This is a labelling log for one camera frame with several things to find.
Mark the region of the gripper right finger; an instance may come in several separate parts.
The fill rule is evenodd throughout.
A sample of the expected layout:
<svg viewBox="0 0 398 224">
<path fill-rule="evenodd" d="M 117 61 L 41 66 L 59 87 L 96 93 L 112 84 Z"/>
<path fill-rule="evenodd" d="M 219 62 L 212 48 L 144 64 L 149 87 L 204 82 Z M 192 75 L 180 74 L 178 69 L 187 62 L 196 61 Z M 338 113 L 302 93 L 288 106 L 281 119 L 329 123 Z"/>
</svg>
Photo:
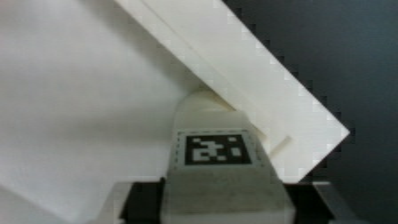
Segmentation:
<svg viewBox="0 0 398 224">
<path fill-rule="evenodd" d="M 297 214 L 293 224 L 371 224 L 359 218 L 327 181 L 286 184 Z"/>
</svg>

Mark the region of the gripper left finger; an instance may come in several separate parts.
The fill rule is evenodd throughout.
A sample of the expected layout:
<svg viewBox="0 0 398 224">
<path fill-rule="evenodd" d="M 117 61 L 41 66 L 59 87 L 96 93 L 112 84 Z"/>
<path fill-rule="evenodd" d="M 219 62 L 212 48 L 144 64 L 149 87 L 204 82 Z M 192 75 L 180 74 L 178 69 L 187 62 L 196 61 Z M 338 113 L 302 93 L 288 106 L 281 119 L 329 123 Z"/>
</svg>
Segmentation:
<svg viewBox="0 0 398 224">
<path fill-rule="evenodd" d="M 164 178 L 156 181 L 119 182 L 91 224 L 162 224 L 164 187 Z"/>
</svg>

